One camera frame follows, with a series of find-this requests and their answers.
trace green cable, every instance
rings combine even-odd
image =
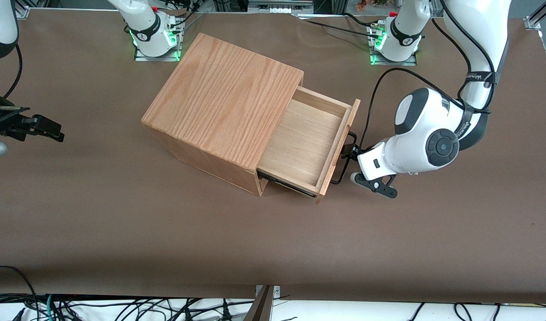
[[[55,321],[51,314],[51,294],[47,297],[47,316],[49,316],[49,321]]]

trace drawer slide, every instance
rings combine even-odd
[[[287,187],[289,189],[293,189],[293,191],[299,192],[299,193],[301,193],[303,195],[307,195],[308,197],[312,197],[312,198],[316,197],[316,195],[314,195],[313,193],[309,193],[309,192],[305,191],[304,189],[300,189],[299,187],[291,185],[291,184],[289,184],[289,183],[287,183],[285,181],[280,181],[279,179],[276,179],[275,177],[269,176],[266,173],[257,171],[257,176],[261,177],[263,179],[267,179],[271,183],[283,185],[284,187]]]

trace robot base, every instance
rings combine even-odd
[[[377,24],[373,24],[376,26],[383,25],[384,21],[380,20]],[[372,28],[372,27],[366,27],[366,31],[368,34],[377,34],[380,35],[380,33],[383,32],[380,28]],[[371,65],[386,65],[386,66],[415,66],[416,65],[416,55],[412,53],[410,58],[408,58],[406,61],[402,62],[396,62],[396,61],[390,61],[386,59],[379,51],[375,49],[375,46],[379,45],[380,39],[375,39],[368,37],[368,47],[370,48],[370,64]]]
[[[183,17],[169,17],[170,24],[179,24],[178,26],[169,29],[169,31],[177,31],[177,34],[175,35],[168,35],[170,41],[176,43],[175,47],[159,57],[149,57],[144,55],[144,53],[142,53],[142,51],[140,51],[135,44],[134,46],[136,47],[136,50],[134,51],[134,61],[180,61],[180,58],[182,57],[182,42],[184,40],[185,28],[185,23],[183,21]]]

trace black strap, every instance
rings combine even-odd
[[[402,33],[400,30],[398,30],[398,28],[396,28],[396,18],[394,18],[394,20],[390,22],[390,30],[392,31],[392,35],[394,35],[394,38],[398,39],[400,45],[403,47],[407,47],[414,43],[414,41],[418,40],[420,34],[422,34],[421,31],[415,35],[407,35]]]
[[[481,81],[497,85],[500,77],[501,75],[499,73],[494,73],[492,71],[470,71],[465,76],[465,81]]]
[[[138,40],[140,41],[150,41],[150,37],[152,37],[153,34],[155,34],[158,29],[160,29],[160,16],[155,14],[156,16],[156,21],[154,21],[154,24],[152,26],[150,26],[149,28],[146,28],[144,30],[135,30],[135,29],[132,29],[130,28],[130,31],[132,32],[132,34],[138,38]]]
[[[469,129],[471,125],[471,116],[473,116],[475,112],[475,108],[473,108],[470,104],[463,102],[463,106],[464,110],[463,115],[461,116],[461,122],[459,122],[457,129],[454,131],[457,139],[461,138]]]

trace wood grain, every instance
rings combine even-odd
[[[185,142],[175,140],[167,134],[157,130],[151,131],[162,142],[165,148],[180,161],[227,181],[232,185],[236,185],[240,189],[244,189],[254,195],[261,196],[261,193],[263,193],[256,171],[244,170],[239,166],[228,163]]]
[[[318,182],[341,122],[339,116],[291,100],[257,168],[318,193]]]
[[[342,150],[343,148],[344,141],[348,136],[348,131],[350,130],[350,126],[352,125],[354,117],[356,116],[356,111],[358,110],[359,105],[360,100],[356,99],[350,110],[347,110],[346,115],[343,118],[342,124],[340,125],[339,132],[336,135],[334,144],[331,148],[331,152],[328,154],[327,162],[324,165],[323,174],[320,177],[320,179],[322,179],[323,181],[319,180],[320,191],[318,192],[318,196],[314,201],[317,204],[322,201],[324,195],[327,193],[328,186],[331,183],[332,174],[335,172],[336,162],[338,162],[339,160],[340,150]]]
[[[253,171],[302,79],[301,70],[200,33],[142,122]]]

